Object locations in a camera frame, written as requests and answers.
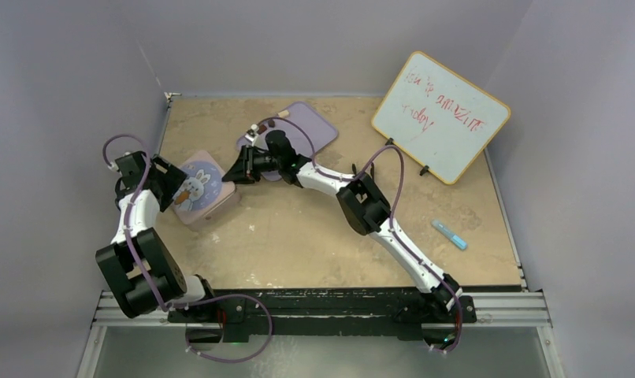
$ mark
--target metal frame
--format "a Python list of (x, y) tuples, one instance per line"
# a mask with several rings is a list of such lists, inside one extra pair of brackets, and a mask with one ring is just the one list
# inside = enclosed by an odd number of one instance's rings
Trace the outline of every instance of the metal frame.
[[(469, 293), (477, 310), (478, 322), (464, 324), (464, 328), (535, 328), (538, 332), (545, 363), (551, 378), (565, 378), (558, 353), (555, 348), (547, 303), (542, 293)], [(127, 318), (113, 295), (102, 292), (86, 350), (79, 368), (78, 378), (92, 378), (99, 359), (102, 343), (108, 327), (174, 327), (219, 329), (215, 323), (179, 324), (169, 323), (167, 313), (153, 311), (134, 319)], [(423, 324), (422, 328), (450, 328), (452, 324)]]
[(106, 336), (106, 327), (93, 326), (88, 336), (86, 350), (81, 358), (81, 365), (76, 378), (92, 378), (95, 376), (97, 363), (99, 361), (99, 353), (102, 351), (104, 337)]

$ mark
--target gray wall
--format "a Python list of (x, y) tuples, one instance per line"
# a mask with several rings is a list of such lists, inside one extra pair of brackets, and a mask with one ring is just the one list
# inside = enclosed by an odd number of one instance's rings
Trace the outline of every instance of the gray wall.
[(382, 95), (424, 50), (484, 86), (531, 0), (117, 0), (165, 91)]
[(0, 0), (0, 376), (76, 374), (118, 219), (100, 146), (159, 140), (164, 96), (122, 21), (106, 0)]
[(486, 89), (520, 258), (572, 377), (635, 376), (635, 2), (536, 1)]

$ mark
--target cartoon rabbit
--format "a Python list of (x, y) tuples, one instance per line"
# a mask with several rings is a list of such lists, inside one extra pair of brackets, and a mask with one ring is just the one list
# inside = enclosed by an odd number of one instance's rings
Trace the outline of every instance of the cartoon rabbit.
[(204, 186), (211, 180), (211, 175), (205, 173), (203, 169), (197, 171), (195, 177), (188, 177), (180, 186), (180, 193), (174, 201), (177, 209), (183, 211), (192, 210), (192, 204), (204, 195)]

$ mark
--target table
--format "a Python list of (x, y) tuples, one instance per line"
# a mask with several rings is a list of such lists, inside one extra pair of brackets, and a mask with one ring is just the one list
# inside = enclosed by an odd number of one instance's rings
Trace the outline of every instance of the table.
[[(350, 172), (384, 145), (370, 124), (381, 98), (182, 98), (174, 97), (160, 155), (176, 165), (207, 150), (227, 170), (236, 140), (254, 122), (305, 101), (329, 120), (339, 136), (316, 160)], [(463, 286), (519, 286), (517, 262), (485, 156), (455, 185), (419, 176), (406, 157), (407, 174), (396, 217), (434, 262)], [(399, 159), (376, 160), (376, 182), (391, 201), (399, 182)], [(186, 228), (168, 209), (156, 229), (186, 274), (199, 274), (213, 288), (414, 286), (394, 258), (350, 229), (334, 198), (261, 181), (239, 186), (236, 208), (200, 232)], [(440, 219), (469, 243), (459, 250), (431, 227)]]

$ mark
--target transparent panel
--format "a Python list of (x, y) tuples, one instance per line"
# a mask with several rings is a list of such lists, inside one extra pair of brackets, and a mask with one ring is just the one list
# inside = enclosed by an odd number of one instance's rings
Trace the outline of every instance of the transparent panel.
[[(240, 364), (185, 353), (181, 328), (109, 328), (95, 376), (109, 377), (549, 377), (535, 328), (467, 328), (455, 352), (429, 353), (423, 343), (394, 337), (274, 336), (267, 349)], [(261, 344), (216, 345), (223, 358)]]

